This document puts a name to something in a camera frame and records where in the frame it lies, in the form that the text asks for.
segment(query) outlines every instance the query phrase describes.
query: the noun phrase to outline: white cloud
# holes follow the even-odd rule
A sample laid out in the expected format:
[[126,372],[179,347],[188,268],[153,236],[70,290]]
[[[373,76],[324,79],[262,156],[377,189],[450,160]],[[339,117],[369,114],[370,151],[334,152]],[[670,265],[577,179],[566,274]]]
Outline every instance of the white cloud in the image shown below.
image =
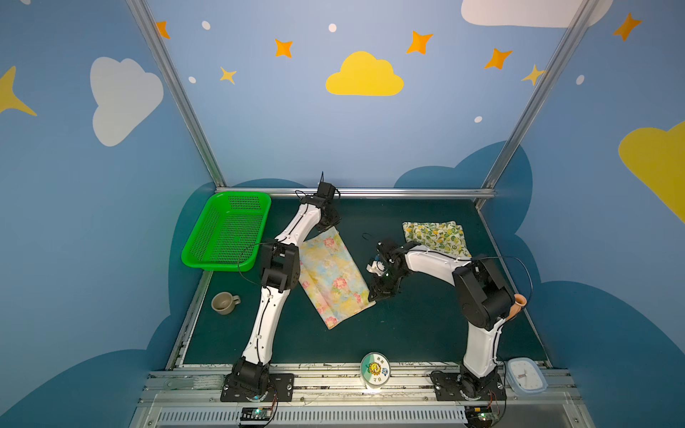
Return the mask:
[[[590,25],[599,21],[613,0],[599,0]],[[582,0],[464,0],[462,17],[476,25],[566,28]]]
[[162,102],[162,81],[126,58],[96,59],[90,67],[90,87],[97,102],[92,128],[105,146],[116,146]]

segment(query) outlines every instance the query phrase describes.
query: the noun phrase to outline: green mat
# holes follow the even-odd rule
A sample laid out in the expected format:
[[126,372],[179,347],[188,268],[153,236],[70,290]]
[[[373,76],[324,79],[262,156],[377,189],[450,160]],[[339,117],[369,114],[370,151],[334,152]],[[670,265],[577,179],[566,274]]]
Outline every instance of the green mat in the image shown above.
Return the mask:
[[[369,258],[376,254],[377,240],[391,237],[403,242],[404,221],[455,220],[464,227],[471,254],[496,255],[470,201],[342,199],[335,204],[342,217],[336,228],[365,278],[370,275],[365,268]],[[298,206],[299,202],[294,199],[274,199],[262,239],[279,234]],[[256,265],[245,277],[259,282],[258,272]],[[242,299],[227,316],[217,314],[210,307],[212,297],[222,291]],[[238,273],[215,272],[184,363],[233,364],[240,358],[254,324],[259,298],[260,288]],[[458,308],[454,287],[422,273],[406,277],[401,294],[376,303],[332,330],[326,328],[298,286],[283,308],[273,343],[273,362],[359,362],[371,351],[384,354],[392,362],[459,362],[466,352],[466,333],[466,319]],[[504,327],[499,356],[504,360],[547,359],[524,316]]]

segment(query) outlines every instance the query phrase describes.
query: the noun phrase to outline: robotic arm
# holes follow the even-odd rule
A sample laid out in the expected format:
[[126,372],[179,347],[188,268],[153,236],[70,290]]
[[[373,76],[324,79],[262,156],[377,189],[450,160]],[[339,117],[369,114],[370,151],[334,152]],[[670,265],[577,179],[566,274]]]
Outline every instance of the robotic arm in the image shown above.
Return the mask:
[[273,337],[281,310],[300,275],[299,246],[316,227],[325,231],[340,222],[332,205],[336,188],[320,182],[315,194],[301,199],[297,214],[262,254],[262,296],[252,334],[242,357],[227,376],[222,401],[264,400],[269,386]]
[[514,294],[495,261],[452,257],[417,242],[399,246],[385,240],[378,243],[377,250],[378,256],[366,267],[374,274],[369,300],[395,296],[401,280],[413,272],[427,273],[455,286],[462,313],[469,322],[458,387],[470,400],[496,390],[499,334],[514,304]]

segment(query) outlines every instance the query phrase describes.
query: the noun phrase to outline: folded cloth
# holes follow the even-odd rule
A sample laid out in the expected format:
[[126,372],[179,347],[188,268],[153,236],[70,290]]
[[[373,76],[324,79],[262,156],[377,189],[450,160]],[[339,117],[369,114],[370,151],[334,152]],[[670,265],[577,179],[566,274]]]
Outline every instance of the folded cloth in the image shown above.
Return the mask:
[[303,242],[299,252],[300,283],[329,330],[375,304],[335,227]]
[[448,223],[402,223],[404,238],[430,249],[457,257],[471,257],[466,249],[464,230],[455,221]]

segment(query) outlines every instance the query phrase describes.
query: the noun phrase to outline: black mounting plate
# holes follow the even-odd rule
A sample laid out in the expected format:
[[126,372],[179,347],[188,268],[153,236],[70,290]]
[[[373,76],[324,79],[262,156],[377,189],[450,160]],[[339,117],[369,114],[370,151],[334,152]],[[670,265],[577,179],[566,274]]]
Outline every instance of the black mounting plate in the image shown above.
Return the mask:
[[[459,372],[444,373],[439,370],[432,372],[430,374],[430,380],[433,382],[435,398],[438,401],[466,401],[467,398],[462,394],[460,377],[461,374]],[[495,394],[493,397],[494,401],[506,400],[507,395],[504,387],[499,389],[497,387],[498,384],[503,385],[499,375],[493,377],[493,380],[485,387],[485,393],[478,401],[490,401],[490,391]]]
[[[227,386],[228,377],[224,379],[223,388],[221,388],[220,400],[224,403],[248,403],[250,402],[241,391],[229,388]],[[278,401],[290,402],[292,401],[292,382],[295,380],[295,375],[292,373],[273,373],[269,375],[271,383],[276,386],[278,391]],[[273,388],[266,391],[266,396],[259,403],[270,403],[273,401]]]

